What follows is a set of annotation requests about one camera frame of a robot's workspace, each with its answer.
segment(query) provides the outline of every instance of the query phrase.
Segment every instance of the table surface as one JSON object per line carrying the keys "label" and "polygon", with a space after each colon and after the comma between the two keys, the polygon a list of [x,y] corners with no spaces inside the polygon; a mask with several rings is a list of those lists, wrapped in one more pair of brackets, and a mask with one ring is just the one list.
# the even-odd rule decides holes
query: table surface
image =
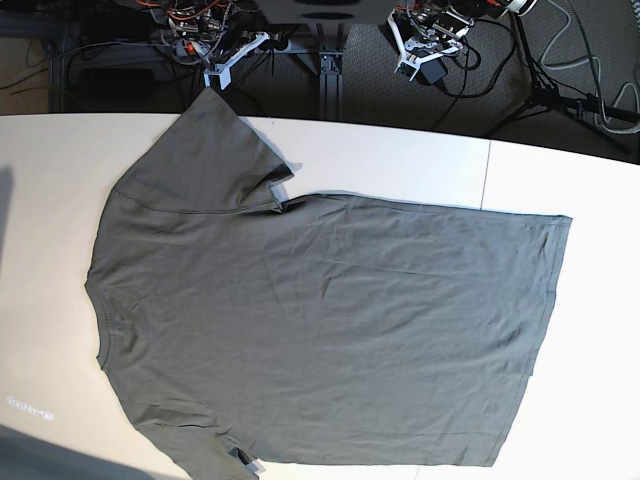
{"label": "table surface", "polygon": [[[175,118],[0,118],[0,425],[146,479],[188,477],[124,416],[95,360],[83,285],[109,190]],[[285,197],[340,191],[574,218],[547,337],[493,468],[263,462],[263,480],[640,479],[639,167],[428,132],[246,121],[295,171]]]}

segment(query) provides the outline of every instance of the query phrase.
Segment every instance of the t-shirt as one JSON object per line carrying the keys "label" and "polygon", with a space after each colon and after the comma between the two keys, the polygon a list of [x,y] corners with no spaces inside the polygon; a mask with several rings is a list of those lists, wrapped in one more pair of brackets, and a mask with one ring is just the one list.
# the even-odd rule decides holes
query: t-shirt
{"label": "t-shirt", "polygon": [[491,466],[571,219],[280,202],[291,175],[206,89],[111,191],[87,291],[131,424],[195,480],[256,458]]}

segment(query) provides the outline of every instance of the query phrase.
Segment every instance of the tripod leg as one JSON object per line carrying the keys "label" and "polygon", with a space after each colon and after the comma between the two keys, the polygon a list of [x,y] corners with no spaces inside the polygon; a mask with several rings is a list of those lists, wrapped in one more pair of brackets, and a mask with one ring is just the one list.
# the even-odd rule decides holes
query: tripod leg
{"label": "tripod leg", "polygon": [[506,127],[507,125],[509,125],[511,122],[514,122],[518,119],[518,117],[520,115],[522,115],[524,112],[526,112],[527,110],[530,110],[531,108],[533,108],[533,105],[531,104],[531,102],[529,100],[527,100],[524,104],[522,104],[517,110],[515,110],[513,113],[509,114],[508,116],[506,116],[504,119],[502,119],[498,124],[496,124],[491,130],[489,130],[487,133],[485,133],[483,135],[484,138],[491,138],[493,137],[496,133],[498,133],[500,130],[502,130],[504,127]]}
{"label": "tripod leg", "polygon": [[621,152],[624,152],[624,153],[629,153],[630,152],[630,150],[627,147],[625,147],[622,143],[620,143],[617,140],[611,138],[609,135],[604,133],[602,130],[597,129],[596,127],[594,127],[590,123],[587,123],[584,120],[580,120],[578,118],[575,118],[569,112],[565,112],[564,110],[557,110],[557,111],[559,113],[561,113],[562,115],[564,115],[565,117],[570,118],[574,122],[578,123],[578,125],[582,125],[584,128],[589,130],[591,133],[594,133],[595,135],[599,136],[603,140],[606,140],[609,144],[611,144],[612,146],[616,147]]}

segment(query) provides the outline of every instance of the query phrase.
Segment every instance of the tripod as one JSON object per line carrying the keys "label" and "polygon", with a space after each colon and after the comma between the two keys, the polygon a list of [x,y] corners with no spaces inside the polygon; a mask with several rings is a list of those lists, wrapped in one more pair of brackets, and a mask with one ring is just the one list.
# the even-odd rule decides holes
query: tripod
{"label": "tripod", "polygon": [[[527,100],[525,100],[523,105],[518,107],[513,113],[509,114],[506,118],[496,124],[484,135],[484,137],[491,138],[510,123],[518,122],[520,120],[524,120],[525,118],[530,118],[536,115],[555,111],[560,113],[564,117],[567,117],[578,123],[593,134],[607,141],[609,144],[615,146],[617,149],[625,153],[629,153],[629,149],[623,144],[611,138],[605,132],[599,130],[598,128],[591,125],[590,123],[587,123],[584,120],[585,112],[600,113],[598,98],[594,97],[593,95],[588,95],[585,99],[563,97],[562,95],[560,95],[557,85],[554,84],[551,87],[543,85],[543,83],[540,81],[540,73],[537,72],[535,68],[536,62],[533,58],[533,55],[531,54],[531,49],[529,48],[529,42],[524,31],[522,19],[515,15],[514,18],[516,28],[518,30],[518,36],[520,37],[520,43],[522,44],[522,50],[527,62],[526,66],[529,70],[529,75],[531,76],[531,93]],[[523,115],[529,110],[533,110],[537,107],[544,107],[544,110]],[[605,113],[608,117],[616,118],[618,120],[623,120],[630,123],[637,123],[640,121],[640,114],[627,110],[621,110],[619,108],[606,107]]]}

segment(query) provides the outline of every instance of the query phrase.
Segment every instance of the red wire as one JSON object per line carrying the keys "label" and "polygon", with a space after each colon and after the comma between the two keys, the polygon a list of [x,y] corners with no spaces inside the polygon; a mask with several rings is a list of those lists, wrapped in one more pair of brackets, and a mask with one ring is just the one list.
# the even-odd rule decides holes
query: red wire
{"label": "red wire", "polygon": [[193,15],[189,15],[187,17],[180,17],[178,15],[174,15],[171,12],[167,12],[167,15],[169,15],[171,18],[173,18],[174,20],[191,20],[192,18],[196,18],[199,17],[200,15],[202,15],[204,12],[206,12],[207,10],[209,10],[211,7],[215,7],[216,5],[220,4],[220,0],[213,0],[213,2],[211,2],[211,4],[205,8],[203,8],[202,10],[200,10],[198,13],[194,13]]}

